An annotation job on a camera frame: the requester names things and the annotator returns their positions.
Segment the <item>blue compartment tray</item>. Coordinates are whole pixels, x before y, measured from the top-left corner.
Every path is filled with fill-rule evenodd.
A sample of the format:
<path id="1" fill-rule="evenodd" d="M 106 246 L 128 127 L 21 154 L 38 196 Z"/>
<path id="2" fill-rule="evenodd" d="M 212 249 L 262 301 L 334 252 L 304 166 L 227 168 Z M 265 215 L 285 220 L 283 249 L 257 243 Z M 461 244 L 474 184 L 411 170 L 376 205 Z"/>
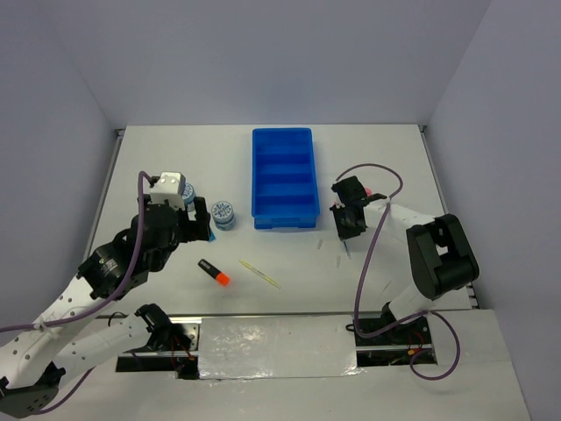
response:
<path id="1" fill-rule="evenodd" d="M 312 131 L 252 131 L 252 217 L 257 230 L 313 229 L 320 215 Z"/>

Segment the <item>blue patterned jar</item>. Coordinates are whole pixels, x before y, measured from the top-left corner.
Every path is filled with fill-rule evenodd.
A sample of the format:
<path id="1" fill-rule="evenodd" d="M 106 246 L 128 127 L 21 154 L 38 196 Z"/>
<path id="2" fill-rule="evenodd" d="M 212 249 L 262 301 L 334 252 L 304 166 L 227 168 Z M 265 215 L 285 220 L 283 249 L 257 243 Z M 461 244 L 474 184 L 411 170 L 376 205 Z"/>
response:
<path id="1" fill-rule="evenodd" d="M 182 192 L 182 199 L 187 212 L 195 210 L 195 196 L 196 193 L 194 187 L 190 183 L 186 182 Z"/>
<path id="2" fill-rule="evenodd" d="M 233 206 L 227 201 L 219 201 L 212 205 L 210 214 L 217 229 L 230 231 L 236 224 Z"/>

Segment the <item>orange highlighter marker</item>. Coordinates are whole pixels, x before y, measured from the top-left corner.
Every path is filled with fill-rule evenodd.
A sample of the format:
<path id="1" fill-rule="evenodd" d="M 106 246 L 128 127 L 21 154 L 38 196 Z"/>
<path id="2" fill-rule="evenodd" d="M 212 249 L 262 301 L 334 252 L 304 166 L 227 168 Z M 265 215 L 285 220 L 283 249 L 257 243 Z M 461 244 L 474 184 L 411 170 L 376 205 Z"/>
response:
<path id="1" fill-rule="evenodd" d="M 226 275 L 224 272 L 216 268 L 205 259 L 200 259 L 197 262 L 197 266 L 201 268 L 212 279 L 217 281 L 220 285 L 227 286 L 231 281 L 231 278 L 228 275 Z"/>

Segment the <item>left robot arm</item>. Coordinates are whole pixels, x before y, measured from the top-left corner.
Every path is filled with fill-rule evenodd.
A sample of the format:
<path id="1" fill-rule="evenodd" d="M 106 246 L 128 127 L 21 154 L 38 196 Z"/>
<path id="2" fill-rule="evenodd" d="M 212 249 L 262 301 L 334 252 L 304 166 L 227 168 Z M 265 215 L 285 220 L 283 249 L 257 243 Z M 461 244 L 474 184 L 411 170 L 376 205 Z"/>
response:
<path id="1" fill-rule="evenodd" d="M 1 348 L 3 414 L 25 418 L 54 410 L 55 397 L 69 381 L 120 353 L 192 349 L 191 334 L 155 303 L 88 337 L 77 336 L 101 309 L 161 271 L 179 245 L 209 240 L 206 202 L 196 197 L 194 204 L 190 217 L 185 207 L 146 198 L 130 227 L 95 249 L 59 297 L 34 322 L 17 329 Z"/>

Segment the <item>blue thin pen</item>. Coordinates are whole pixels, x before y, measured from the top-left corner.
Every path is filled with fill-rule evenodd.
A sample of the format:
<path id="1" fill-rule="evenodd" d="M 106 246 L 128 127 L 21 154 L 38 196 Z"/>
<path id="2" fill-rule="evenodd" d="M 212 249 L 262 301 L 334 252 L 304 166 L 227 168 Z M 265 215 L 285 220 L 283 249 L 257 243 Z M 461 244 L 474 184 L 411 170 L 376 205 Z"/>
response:
<path id="1" fill-rule="evenodd" d="M 351 260 L 351 259 L 352 259 L 352 254 L 351 254 L 350 248 L 348 247 L 348 244 L 347 244 L 347 241 L 346 241 L 346 240 L 343 241 L 343 246 L 344 246 L 344 249 L 345 249 L 345 253 L 346 253 L 346 255 L 347 255 L 347 258 L 348 258 L 349 260 Z"/>

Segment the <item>yellow thin pen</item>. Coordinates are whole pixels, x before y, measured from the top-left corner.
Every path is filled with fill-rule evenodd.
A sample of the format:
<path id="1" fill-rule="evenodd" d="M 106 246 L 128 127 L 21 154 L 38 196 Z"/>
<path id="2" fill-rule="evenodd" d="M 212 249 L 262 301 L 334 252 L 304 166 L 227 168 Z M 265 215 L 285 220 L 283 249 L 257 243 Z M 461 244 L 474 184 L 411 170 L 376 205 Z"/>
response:
<path id="1" fill-rule="evenodd" d="M 245 268 L 247 268 L 248 270 L 250 270 L 252 273 L 254 273 L 255 275 L 259 276 L 261 279 L 263 279 L 264 281 L 266 281 L 267 283 L 269 283 L 270 285 L 272 285 L 273 287 L 277 288 L 277 289 L 281 289 L 281 286 L 278 282 L 276 282 L 275 280 L 273 280 L 271 277 L 269 277 L 268 275 L 265 275 L 263 272 L 261 272 L 260 270 L 258 270 L 256 267 L 254 267 L 253 265 L 251 265 L 250 263 L 248 263 L 245 260 L 239 260 L 239 263 L 244 266 Z"/>

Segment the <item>white foil panel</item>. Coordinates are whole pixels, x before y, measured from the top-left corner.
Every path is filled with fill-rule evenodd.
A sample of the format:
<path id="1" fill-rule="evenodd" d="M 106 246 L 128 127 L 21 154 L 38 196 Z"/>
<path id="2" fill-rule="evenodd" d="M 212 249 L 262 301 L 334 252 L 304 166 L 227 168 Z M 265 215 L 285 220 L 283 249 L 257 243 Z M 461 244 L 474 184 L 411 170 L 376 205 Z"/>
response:
<path id="1" fill-rule="evenodd" d="M 207 380 L 327 378 L 356 375 L 351 318 L 282 316 L 205 318 L 198 371 Z"/>

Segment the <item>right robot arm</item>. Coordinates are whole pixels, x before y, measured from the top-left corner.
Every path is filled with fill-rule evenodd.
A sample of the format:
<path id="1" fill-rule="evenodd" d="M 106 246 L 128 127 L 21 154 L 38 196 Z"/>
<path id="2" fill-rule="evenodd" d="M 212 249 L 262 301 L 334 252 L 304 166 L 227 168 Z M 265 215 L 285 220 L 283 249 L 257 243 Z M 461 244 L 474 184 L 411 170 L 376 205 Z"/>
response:
<path id="1" fill-rule="evenodd" d="M 382 334 L 391 343 L 401 343 L 411 333 L 411 323 L 431 313 L 436 300 L 479 278 L 479 264 L 458 217 L 450 213 L 431 216 L 396 204 L 394 199 L 404 187 L 403 180 L 397 180 L 397 189 L 389 195 L 369 195 L 356 176 L 339 176 L 331 186 L 338 201 L 330 207 L 342 242 L 365 233 L 369 217 L 378 220 L 359 276 L 352 325 L 361 338 Z M 407 245 L 411 282 L 384 305 L 381 328 L 366 332 L 360 326 L 361 297 L 373 252 L 383 232 Z"/>

